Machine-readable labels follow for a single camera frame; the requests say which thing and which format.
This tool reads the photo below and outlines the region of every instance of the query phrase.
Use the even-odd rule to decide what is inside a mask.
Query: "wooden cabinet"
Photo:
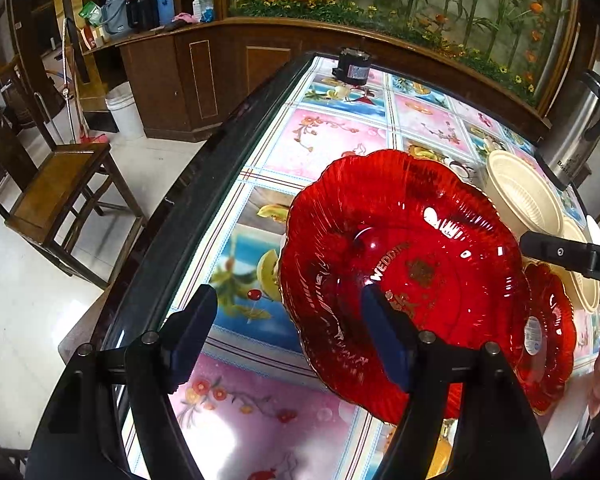
[[[477,72],[404,41],[340,25],[228,18],[130,40],[121,49],[147,136],[197,141],[289,59],[309,50],[337,55],[346,46],[488,111],[529,140],[548,132],[534,108]]]

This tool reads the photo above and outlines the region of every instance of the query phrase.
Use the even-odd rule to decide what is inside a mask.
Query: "table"
[[[198,181],[163,227],[167,245],[154,251],[153,268],[139,270],[107,334],[105,348],[126,344],[183,309],[198,285],[216,288],[218,316],[203,354],[171,396],[207,480],[370,480],[392,432],[318,380],[275,284],[263,278],[262,268],[280,254],[295,194],[333,160],[384,148],[442,162],[477,187],[493,150],[512,152],[542,173],[533,145],[486,113],[378,69],[365,87],[344,86],[331,75],[335,65],[312,54],[296,59],[208,141],[215,144],[203,160],[193,160]],[[555,192],[584,227],[573,190]],[[155,267],[178,233],[185,249],[171,267]],[[250,289],[262,298],[254,301]],[[600,347],[600,313],[576,311],[575,322],[573,373],[580,376]],[[147,476],[131,416],[123,440],[131,471]]]

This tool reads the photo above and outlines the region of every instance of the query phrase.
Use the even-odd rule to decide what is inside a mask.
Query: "aquarium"
[[[318,20],[381,32],[453,58],[535,104],[570,0],[231,0],[234,16]]]

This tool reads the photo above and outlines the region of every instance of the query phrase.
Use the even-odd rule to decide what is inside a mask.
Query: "label sticker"
[[[366,79],[369,76],[369,66],[349,65],[347,76],[353,79]]]
[[[542,346],[542,329],[537,317],[529,316],[525,325],[525,350],[536,355]]]

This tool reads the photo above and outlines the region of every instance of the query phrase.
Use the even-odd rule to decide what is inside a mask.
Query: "glass plate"
[[[524,344],[529,289],[516,239],[494,206],[450,169],[396,150],[346,156],[294,199],[280,259],[283,304],[318,376],[397,424],[408,396],[385,376],[360,315],[379,284],[397,310],[446,342]],[[458,416],[453,384],[446,416]]]
[[[525,350],[516,373],[531,407],[543,413],[562,397],[573,371],[576,325],[564,286],[547,264],[528,264],[525,276],[531,306],[525,322]]]

